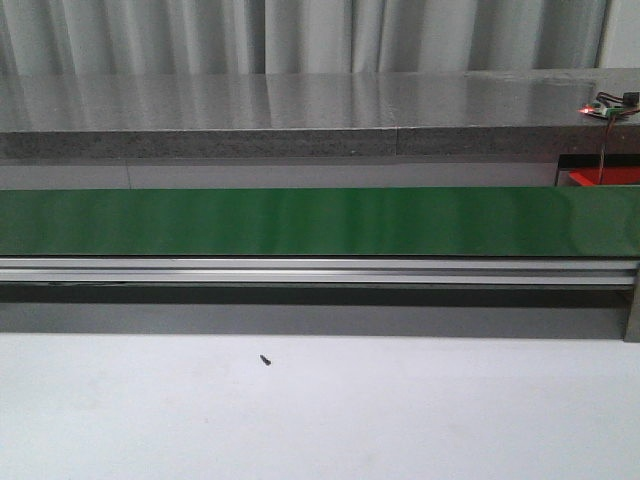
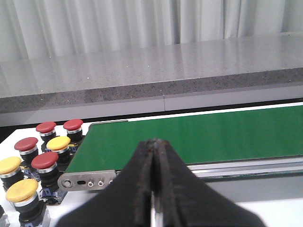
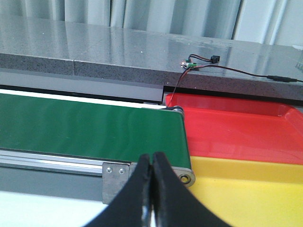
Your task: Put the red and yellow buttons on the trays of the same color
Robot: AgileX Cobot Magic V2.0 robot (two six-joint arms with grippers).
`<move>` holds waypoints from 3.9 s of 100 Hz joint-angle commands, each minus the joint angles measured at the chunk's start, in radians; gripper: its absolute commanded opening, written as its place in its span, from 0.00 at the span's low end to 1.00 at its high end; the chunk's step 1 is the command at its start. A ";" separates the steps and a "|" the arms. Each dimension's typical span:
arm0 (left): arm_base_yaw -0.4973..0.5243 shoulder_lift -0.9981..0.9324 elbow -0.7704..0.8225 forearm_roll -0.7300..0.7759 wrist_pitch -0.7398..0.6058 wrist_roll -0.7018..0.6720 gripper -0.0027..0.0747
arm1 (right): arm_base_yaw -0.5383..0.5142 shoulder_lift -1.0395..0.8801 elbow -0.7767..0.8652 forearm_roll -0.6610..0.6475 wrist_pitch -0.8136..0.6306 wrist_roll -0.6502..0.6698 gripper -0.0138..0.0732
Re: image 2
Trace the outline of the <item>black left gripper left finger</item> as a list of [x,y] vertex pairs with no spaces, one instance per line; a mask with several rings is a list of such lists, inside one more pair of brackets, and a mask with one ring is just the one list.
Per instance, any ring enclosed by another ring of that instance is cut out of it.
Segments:
[[141,141],[120,174],[94,198],[59,219],[58,227],[151,226],[150,171],[152,141]]

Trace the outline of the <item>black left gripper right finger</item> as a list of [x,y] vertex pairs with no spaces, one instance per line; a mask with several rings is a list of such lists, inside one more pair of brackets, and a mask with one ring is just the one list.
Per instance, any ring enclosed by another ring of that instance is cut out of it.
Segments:
[[168,141],[155,140],[153,180],[165,227],[263,227],[254,213],[225,198],[195,176]]

